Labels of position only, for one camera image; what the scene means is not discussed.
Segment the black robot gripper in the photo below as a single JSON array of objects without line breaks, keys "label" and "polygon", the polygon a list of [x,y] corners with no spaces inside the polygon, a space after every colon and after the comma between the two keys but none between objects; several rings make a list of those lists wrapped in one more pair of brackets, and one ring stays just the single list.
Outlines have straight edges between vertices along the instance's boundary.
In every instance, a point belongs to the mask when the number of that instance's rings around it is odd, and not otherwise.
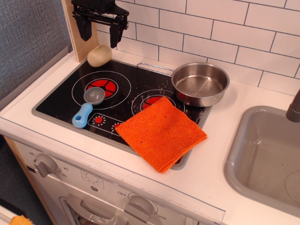
[{"label": "black robot gripper", "polygon": [[129,12],[117,6],[114,0],[72,0],[73,17],[80,37],[91,38],[91,23],[110,25],[110,47],[115,48],[121,41],[123,30],[128,28]]}]

